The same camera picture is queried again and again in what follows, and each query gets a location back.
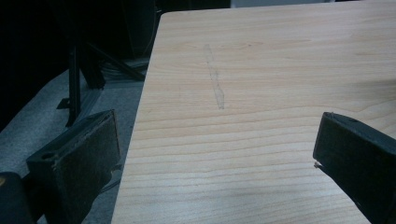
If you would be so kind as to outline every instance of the gray carpet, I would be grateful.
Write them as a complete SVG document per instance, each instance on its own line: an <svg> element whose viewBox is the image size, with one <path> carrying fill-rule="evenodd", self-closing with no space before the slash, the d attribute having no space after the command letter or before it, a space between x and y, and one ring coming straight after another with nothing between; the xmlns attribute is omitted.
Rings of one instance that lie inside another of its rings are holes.
<svg viewBox="0 0 396 224"><path fill-rule="evenodd" d="M124 163L128 150L134 119L139 104L142 82L114 78L112 74L100 96L88 114L114 109L120 137L121 160ZM81 97L84 102L87 88L82 79ZM0 172L15 172L21 176L28 173L25 160L62 132L68 120L68 110L56 109L68 96L67 71L50 81L0 133ZM110 184L120 179L116 172ZM110 223L119 185L100 194L92 205L91 212L83 223ZM41 218L38 223L46 223Z"/></svg>

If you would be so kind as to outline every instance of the table surface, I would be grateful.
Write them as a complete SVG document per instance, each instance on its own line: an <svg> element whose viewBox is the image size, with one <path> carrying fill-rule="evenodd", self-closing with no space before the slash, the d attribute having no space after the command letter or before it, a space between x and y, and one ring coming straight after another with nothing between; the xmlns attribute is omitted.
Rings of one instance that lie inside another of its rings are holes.
<svg viewBox="0 0 396 224"><path fill-rule="evenodd" d="M367 223L312 158L323 112L396 137L396 3L163 15L113 223Z"/></svg>

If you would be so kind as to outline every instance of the scratch mark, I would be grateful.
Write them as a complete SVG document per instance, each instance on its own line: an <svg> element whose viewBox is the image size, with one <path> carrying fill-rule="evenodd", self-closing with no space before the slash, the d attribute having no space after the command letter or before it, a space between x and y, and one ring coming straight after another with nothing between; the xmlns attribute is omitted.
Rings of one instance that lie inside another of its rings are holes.
<svg viewBox="0 0 396 224"><path fill-rule="evenodd" d="M224 92L219 84L219 71L212 65L214 62L212 49L210 46L204 45L207 68L209 69L210 79L212 79L213 91L215 92L216 101L219 109L224 109Z"/></svg>

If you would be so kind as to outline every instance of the wood grain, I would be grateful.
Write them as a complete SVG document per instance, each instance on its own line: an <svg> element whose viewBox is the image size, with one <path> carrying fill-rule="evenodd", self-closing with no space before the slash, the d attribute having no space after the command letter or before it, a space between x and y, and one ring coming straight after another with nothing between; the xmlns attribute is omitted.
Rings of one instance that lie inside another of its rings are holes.
<svg viewBox="0 0 396 224"><path fill-rule="evenodd" d="M367 223L312 158L324 111L396 137L396 4L162 17L113 223Z"/></svg>

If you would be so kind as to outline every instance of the wooden table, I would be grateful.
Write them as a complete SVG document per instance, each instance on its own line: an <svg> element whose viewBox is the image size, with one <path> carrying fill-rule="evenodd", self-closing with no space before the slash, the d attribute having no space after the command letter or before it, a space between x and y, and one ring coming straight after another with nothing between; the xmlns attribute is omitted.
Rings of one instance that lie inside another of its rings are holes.
<svg viewBox="0 0 396 224"><path fill-rule="evenodd" d="M324 111L396 137L396 3L163 15L113 223L366 223L314 168Z"/></svg>

